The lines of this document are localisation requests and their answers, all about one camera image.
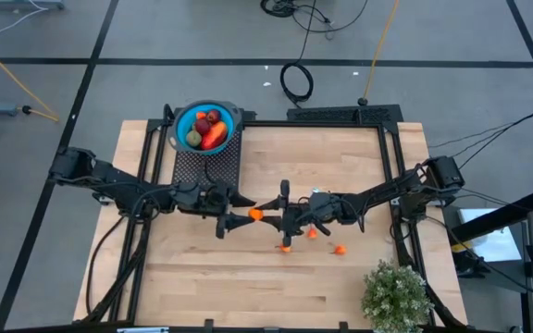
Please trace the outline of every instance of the green fruit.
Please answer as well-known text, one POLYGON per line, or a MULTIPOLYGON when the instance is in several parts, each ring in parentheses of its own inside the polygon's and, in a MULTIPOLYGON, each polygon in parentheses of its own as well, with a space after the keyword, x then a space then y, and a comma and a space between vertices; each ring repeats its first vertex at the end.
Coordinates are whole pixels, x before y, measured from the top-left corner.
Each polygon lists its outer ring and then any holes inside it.
POLYGON ((186 143, 188 143, 191 147, 196 147, 199 144, 201 144, 201 140, 203 137, 201 137, 201 134, 199 134, 196 130, 191 130, 188 134, 186 134, 186 143))

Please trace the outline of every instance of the green plant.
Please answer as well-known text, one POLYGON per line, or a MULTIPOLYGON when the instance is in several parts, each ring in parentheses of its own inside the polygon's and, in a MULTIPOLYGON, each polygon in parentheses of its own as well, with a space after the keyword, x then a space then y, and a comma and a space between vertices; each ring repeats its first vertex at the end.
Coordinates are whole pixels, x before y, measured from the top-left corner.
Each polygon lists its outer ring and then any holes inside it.
POLYGON ((372 327, 383 333, 421 332, 433 304, 425 295, 425 280, 410 266, 395 267, 379 261, 365 276, 361 309, 372 327))

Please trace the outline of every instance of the small orange toy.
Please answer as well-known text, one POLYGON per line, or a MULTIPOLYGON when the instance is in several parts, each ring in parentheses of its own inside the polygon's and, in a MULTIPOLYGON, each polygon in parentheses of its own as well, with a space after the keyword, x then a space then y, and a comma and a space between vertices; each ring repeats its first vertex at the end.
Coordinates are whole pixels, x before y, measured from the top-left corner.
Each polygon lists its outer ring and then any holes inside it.
POLYGON ((310 230, 307 232, 307 238, 309 238, 310 240, 313 240, 316 237, 318 237, 318 233, 316 232, 314 228, 310 227, 310 230))
POLYGON ((280 248, 285 253, 291 252, 291 246, 283 246, 283 244, 281 244, 280 246, 278 246, 278 248, 280 248))
POLYGON ((254 221, 258 221, 262 219, 265 216, 265 214, 260 209, 250 208, 250 210, 248 211, 248 216, 253 218, 254 221))
POLYGON ((337 254, 337 255, 345 255, 347 253, 347 248, 344 245, 337 245, 334 248, 334 252, 333 253, 337 254))

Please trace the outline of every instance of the blue colander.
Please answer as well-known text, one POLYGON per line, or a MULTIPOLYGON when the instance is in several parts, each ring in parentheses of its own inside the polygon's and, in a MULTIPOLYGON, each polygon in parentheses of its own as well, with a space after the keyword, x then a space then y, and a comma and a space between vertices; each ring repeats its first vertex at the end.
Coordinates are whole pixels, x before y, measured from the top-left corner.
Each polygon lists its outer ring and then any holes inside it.
POLYGON ((236 105, 230 102, 218 101, 199 101, 184 107, 180 110, 175 119, 174 125, 168 128, 167 141, 179 152, 193 152, 197 154, 211 155, 217 154, 224 150, 233 137, 234 131, 239 127, 242 121, 242 111, 236 105), (191 147, 186 142, 186 135, 191 131, 192 124, 196 121, 197 112, 208 112, 217 110, 221 114, 221 121, 228 127, 228 137, 223 143, 211 150, 198 150, 191 147))

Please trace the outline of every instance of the black floor line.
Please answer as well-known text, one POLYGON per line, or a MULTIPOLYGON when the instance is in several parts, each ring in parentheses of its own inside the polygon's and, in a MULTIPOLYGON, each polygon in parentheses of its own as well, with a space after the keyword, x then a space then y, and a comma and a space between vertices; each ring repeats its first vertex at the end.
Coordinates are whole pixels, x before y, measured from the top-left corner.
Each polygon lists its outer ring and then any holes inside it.
POLYGON ((507 6, 509 6, 511 13, 514 16, 515 24, 517 25, 517 28, 519 29, 519 32, 521 33, 522 38, 524 39, 524 43, 526 43, 527 50, 532 56, 533 60, 532 36, 530 36, 529 34, 529 30, 527 29, 526 23, 524 22, 524 19, 522 18, 521 13, 519 12, 519 8, 515 4, 515 0, 507 0, 507 6))
POLYGON ((0 57, 6 65, 88 65, 89 58, 62 57, 0 57))
MULTIPOLYGON (((98 38, 93 48, 92 56, 90 57, 88 67, 85 69, 83 79, 81 80, 80 88, 78 89, 75 101, 73 102, 73 106, 71 107, 71 112, 69 114, 68 121, 63 130, 63 134, 61 135, 59 147, 67 146, 69 141, 71 140, 71 135, 73 133, 73 130, 75 129, 75 123, 79 118, 78 115, 80 114, 81 106, 83 105, 83 99, 85 98, 85 95, 88 92, 88 88, 90 87, 90 82, 92 81, 93 76, 93 70, 96 67, 96 61, 98 60, 98 58, 100 57, 100 53, 102 52, 102 47, 104 46, 104 41, 106 35, 108 34, 108 30, 110 28, 112 18, 114 17, 115 11, 117 9, 117 5, 118 0, 112 0, 110 2, 110 5, 108 6, 108 10, 106 11, 104 22, 102 23, 102 28, 98 33, 98 38)), ((53 194, 54 187, 54 183, 47 181, 44 185, 43 191, 41 192, 41 196, 38 200, 38 203, 36 204, 36 209, 34 210, 30 226, 28 227, 26 238, 24 239, 24 242, 22 243, 22 246, 19 250, 18 259, 14 264, 14 269, 11 273, 9 281, 7 282, 6 291, 4 292, 4 296, 0 302, 0 330, 5 329, 6 327, 7 319, 9 318, 12 306, 14 304, 14 301, 16 300, 16 296, 18 295, 18 289, 21 284, 21 280, 24 277, 24 273, 26 272, 28 262, 30 261, 31 253, 34 248, 34 243, 38 238, 38 233, 43 223, 44 213, 46 212, 46 207, 48 206, 48 203, 51 199, 51 195, 53 194)))
MULTIPOLYGON (((9 65, 89 65, 88 58, 2 57, 9 65)), ((157 58, 98 58, 95 65, 116 66, 283 66, 294 59, 284 58, 224 58, 224 59, 157 59, 157 58)), ((372 60, 303 59, 305 66, 369 67, 372 60)), ((387 68, 533 68, 533 61, 464 61, 464 60, 378 60, 377 67, 387 68)))

